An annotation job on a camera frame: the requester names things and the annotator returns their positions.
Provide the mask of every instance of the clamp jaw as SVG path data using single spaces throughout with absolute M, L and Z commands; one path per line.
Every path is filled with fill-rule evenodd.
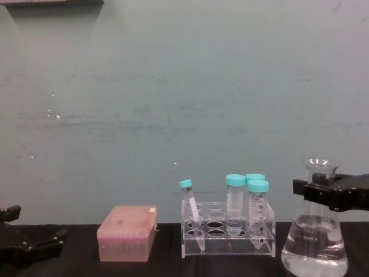
M 20 206 L 0 209 L 0 264 L 10 263 L 16 267 L 29 267 L 32 263 L 61 255 L 66 230 L 51 237 L 33 241 L 19 232 L 16 226 L 6 224 L 18 219 Z
M 312 183 L 294 179 L 293 193 L 335 212 L 369 211 L 369 174 L 336 174 L 334 178 L 326 178 L 325 174 L 314 173 Z

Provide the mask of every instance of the clear acrylic tube rack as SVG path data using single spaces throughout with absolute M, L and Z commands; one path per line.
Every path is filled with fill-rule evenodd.
M 182 258 L 191 255 L 235 254 L 235 255 L 267 255 L 276 256 L 276 221 L 275 214 L 268 204 L 266 213 L 266 241 L 257 249 L 250 241 L 248 219 L 242 220 L 242 232 L 232 238 L 227 232 L 227 205 L 225 202 L 196 203 L 200 221 L 202 222 L 200 236 L 193 232 L 191 218 L 188 216 L 184 201 L 182 201 Z M 205 251 L 201 251 L 197 240 L 205 241 Z

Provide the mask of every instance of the glass flask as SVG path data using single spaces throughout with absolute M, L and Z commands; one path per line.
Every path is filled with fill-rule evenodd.
M 339 163 L 325 158 L 304 158 L 306 181 L 318 176 L 334 179 Z M 348 269 L 337 214 L 327 206 L 304 200 L 283 247 L 285 268 L 298 277 L 342 277 Z

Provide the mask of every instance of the pink pipette tip box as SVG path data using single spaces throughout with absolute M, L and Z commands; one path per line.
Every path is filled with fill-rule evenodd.
M 156 206 L 115 206 L 97 230 L 100 261 L 148 261 Z

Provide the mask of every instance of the flask clamp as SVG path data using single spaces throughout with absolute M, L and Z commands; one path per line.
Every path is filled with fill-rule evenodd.
M 334 178 L 326 178 L 325 174 L 314 173 L 311 183 L 294 179 L 293 193 L 335 212 L 369 211 L 369 174 L 336 174 Z
M 61 255 L 66 239 L 66 230 L 35 241 L 22 234 L 17 226 L 6 224 L 18 219 L 18 205 L 0 209 L 0 264 L 10 263 L 16 267 L 29 267 L 32 263 Z

